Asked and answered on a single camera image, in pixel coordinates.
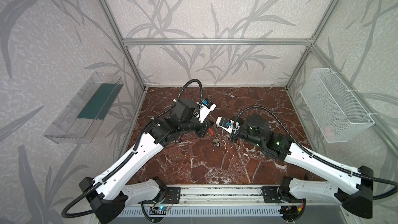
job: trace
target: white wire mesh basket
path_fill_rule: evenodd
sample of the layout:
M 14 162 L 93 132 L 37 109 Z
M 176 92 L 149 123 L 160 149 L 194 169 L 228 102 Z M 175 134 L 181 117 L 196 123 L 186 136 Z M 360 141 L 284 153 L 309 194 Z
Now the white wire mesh basket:
M 330 68 L 316 68 L 301 95 L 328 143 L 347 142 L 375 122 Z

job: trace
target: leaf pattern wallpaper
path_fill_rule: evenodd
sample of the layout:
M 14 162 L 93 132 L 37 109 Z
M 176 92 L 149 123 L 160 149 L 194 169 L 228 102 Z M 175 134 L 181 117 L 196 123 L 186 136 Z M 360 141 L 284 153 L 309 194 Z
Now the leaf pattern wallpaper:
M 398 134 L 398 0 L 342 0 L 317 40 L 317 45 L 375 109 L 388 127 Z M 398 180 L 398 160 L 373 128 L 346 143 L 324 140 L 311 112 L 300 95 L 314 68 L 323 67 L 310 55 L 290 88 L 313 145 L 322 154 L 355 166 L 373 168 L 376 176 Z M 375 194 L 389 187 L 375 185 Z M 374 202 L 372 220 L 365 223 L 396 223 L 398 197 Z
M 97 0 L 0 0 L 0 46 L 0 223 L 82 223 L 60 212 L 118 158 L 142 89 Z M 45 138 L 94 71 L 124 82 L 96 137 Z
M 309 38 L 330 0 L 107 2 L 124 38 Z M 146 85 L 183 85 L 194 77 L 205 85 L 282 85 L 281 78 L 292 73 L 304 47 L 130 46 L 129 50 Z

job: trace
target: red marble surface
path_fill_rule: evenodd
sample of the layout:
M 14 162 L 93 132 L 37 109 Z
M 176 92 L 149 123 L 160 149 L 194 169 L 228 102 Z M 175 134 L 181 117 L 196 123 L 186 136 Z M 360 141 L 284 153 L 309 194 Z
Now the red marble surface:
M 138 131 L 166 107 L 172 104 L 181 88 L 151 87 L 143 102 L 138 121 L 129 147 L 135 143 Z M 189 87 L 181 98 L 199 100 L 199 88 Z M 204 87 L 203 98 L 208 97 L 217 106 L 209 114 L 216 121 L 218 116 L 231 118 L 242 109 L 251 105 L 263 105 L 274 111 L 286 125 L 292 135 L 303 145 L 310 144 L 293 109 L 292 103 L 283 87 Z M 271 129 L 285 134 L 285 131 L 266 112 L 260 109 L 249 110 L 243 119 L 251 113 L 258 113 L 270 122 Z M 295 165 L 275 161 L 263 155 L 260 150 L 248 142 L 239 140 L 236 144 L 228 140 L 229 134 L 213 126 L 214 135 L 221 143 L 217 147 L 210 132 L 199 139 L 194 133 L 184 135 L 182 141 L 171 143 L 159 154 L 147 162 L 128 182 L 144 182 L 155 176 L 171 184 L 279 184 L 283 176 L 319 180 L 310 172 Z

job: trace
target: wallpaper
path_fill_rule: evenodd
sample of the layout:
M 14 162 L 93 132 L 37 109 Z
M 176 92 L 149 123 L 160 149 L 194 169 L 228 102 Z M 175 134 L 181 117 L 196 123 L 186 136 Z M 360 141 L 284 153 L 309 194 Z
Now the wallpaper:
M 97 0 L 0 0 L 0 45 L 0 223 L 82 223 L 60 212 L 117 158 L 142 90 Z M 124 82 L 96 137 L 45 138 L 94 71 Z
M 330 0 L 107 0 L 124 38 L 311 37 Z
M 285 86 L 304 46 L 136 46 L 129 52 L 147 85 Z
M 398 0 L 343 0 L 317 41 L 395 134 L 397 22 Z
M 398 132 L 398 0 L 342 0 L 327 24 L 317 45 L 334 62 L 393 132 Z M 321 154 L 354 166 L 366 165 L 375 176 L 398 181 L 398 160 L 373 128 L 349 142 L 325 142 L 311 112 L 300 95 L 300 89 L 313 68 L 322 67 L 311 55 L 289 89 L 305 128 Z M 374 194 L 390 189 L 376 184 Z M 398 197 L 377 200 L 373 219 L 364 224 L 396 223 Z

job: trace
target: wall-mounted basket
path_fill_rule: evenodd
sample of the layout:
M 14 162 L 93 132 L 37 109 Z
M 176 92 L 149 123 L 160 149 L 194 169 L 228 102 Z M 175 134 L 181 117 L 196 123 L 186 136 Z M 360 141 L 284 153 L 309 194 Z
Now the wall-mounted basket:
M 375 123 L 329 68 L 314 69 L 301 95 L 329 143 L 347 142 Z
M 44 136 L 56 143 L 91 143 L 122 87 L 121 76 L 94 72 Z

